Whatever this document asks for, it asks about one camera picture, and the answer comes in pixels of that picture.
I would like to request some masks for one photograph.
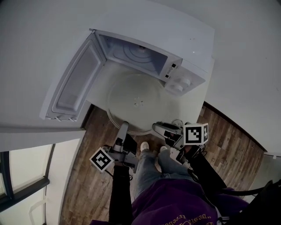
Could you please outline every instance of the countertop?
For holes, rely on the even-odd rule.
[[[213,70],[213,66],[214,59],[212,59],[209,71]],[[108,60],[106,62],[106,66],[104,66],[96,78],[86,100],[106,111],[108,90],[112,87],[116,79],[119,77],[122,78],[123,76],[131,73],[142,72]],[[203,84],[199,85],[181,97],[175,97],[169,94],[169,115],[164,122],[171,123],[174,119],[180,119],[183,121],[183,123],[196,123],[205,99],[210,78],[211,72]]]

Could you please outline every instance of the open microwave door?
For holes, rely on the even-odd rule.
[[[76,121],[106,59],[92,33],[77,51],[59,82],[50,87],[40,117]]]

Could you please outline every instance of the jeans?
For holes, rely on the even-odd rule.
[[[165,149],[158,154],[159,172],[155,167],[156,151],[145,149],[140,154],[140,161],[136,171],[135,199],[154,182],[160,179],[186,179],[193,181],[187,168],[181,166],[170,158],[170,150]]]

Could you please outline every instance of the wooden floor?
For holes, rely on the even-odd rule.
[[[207,160],[229,187],[248,190],[261,164],[263,151],[238,129],[205,107],[198,122],[209,123]],[[102,145],[112,145],[117,132],[107,113],[96,107],[86,124],[86,134],[73,165],[62,207],[61,225],[88,225],[92,219],[108,220],[112,178],[107,173],[100,174],[91,166],[89,158]],[[159,149],[164,144],[152,135],[133,138],[138,143],[138,154],[143,141],[148,141],[151,149]]]

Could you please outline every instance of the purple shirt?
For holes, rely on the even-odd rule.
[[[212,202],[222,216],[232,216],[248,206],[239,197],[220,194]],[[142,192],[132,204],[132,225],[215,225],[216,209],[205,201],[201,186],[189,180],[162,179]],[[91,225],[107,222],[92,221]]]

